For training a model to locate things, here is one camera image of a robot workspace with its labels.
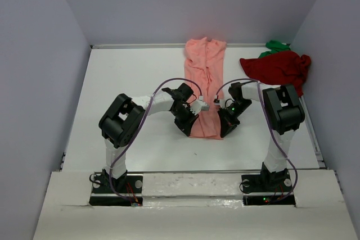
white base panel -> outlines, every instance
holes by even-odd
[[[90,173],[52,174],[34,240],[357,239],[333,171],[299,171],[297,207],[181,197],[195,190],[199,196],[240,196],[234,185],[241,174],[144,174],[149,196],[175,198],[146,198],[135,208],[93,207],[87,204]]]
[[[224,82],[245,77],[239,58],[256,58],[266,48],[227,48]],[[184,77],[183,48],[93,49],[63,171],[99,171],[105,145],[98,122],[114,98],[151,94],[165,79]],[[181,81],[166,87],[177,88]],[[259,170],[269,131],[259,102],[240,116],[241,125],[224,140],[187,138],[163,112],[150,116],[127,153],[129,171]],[[319,168],[305,123],[296,132],[289,156],[296,167]]]

folded cloth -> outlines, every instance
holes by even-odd
[[[221,139],[220,119],[214,105],[216,91],[223,85],[223,62],[226,42],[207,38],[189,40],[185,45],[185,78],[195,81],[201,88],[209,111],[201,112],[191,129],[191,137]],[[199,90],[189,84],[198,97]]]
[[[290,51],[290,47],[288,45],[282,44],[281,42],[278,42],[277,40],[270,40],[265,44],[266,48],[270,49],[271,51],[266,51],[261,53],[261,55],[258,58],[262,58],[265,56],[272,55],[274,53],[279,53],[282,51]]]
[[[307,55],[300,57],[293,51],[283,51],[262,58],[241,58],[240,64],[248,77],[264,84],[293,84],[301,97],[311,59]]]

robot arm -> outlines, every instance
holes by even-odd
[[[261,84],[260,90],[275,140],[287,155],[295,131],[305,119],[299,97],[291,84],[282,86]],[[218,110],[222,138],[240,124],[237,118],[251,105],[251,100],[259,101],[258,87],[254,83],[233,83],[229,93],[233,102],[228,107],[218,99],[214,101],[218,105],[222,104]],[[248,191],[273,191],[287,177],[287,158],[279,151],[273,139],[270,139],[260,175],[242,176],[243,180],[252,179],[244,187],[244,190],[247,188]]]
[[[157,112],[170,111],[175,116],[176,126],[189,136],[192,125],[199,117],[200,111],[207,111],[209,105],[202,96],[191,104],[187,100],[194,92],[185,83],[178,89],[163,88],[153,97],[148,115]],[[102,136],[106,145],[106,173],[109,173],[111,164],[122,153],[135,131],[138,129],[144,113],[149,105],[151,96],[130,98],[120,94],[107,109],[99,122]],[[112,177],[120,178],[126,173],[125,154],[114,164]]]

dark red fabric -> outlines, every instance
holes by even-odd
[[[301,97],[302,84],[306,81],[311,59],[293,51],[283,51],[254,59],[240,59],[245,74],[264,84],[293,84]]]

pink garment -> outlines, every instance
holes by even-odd
[[[218,109],[214,105],[217,90],[223,85],[223,62],[226,42],[207,38],[189,40],[185,45],[185,78],[195,81],[201,88],[204,101],[210,110],[201,112],[191,129],[191,137],[221,139]],[[199,90],[190,84],[198,97]]]

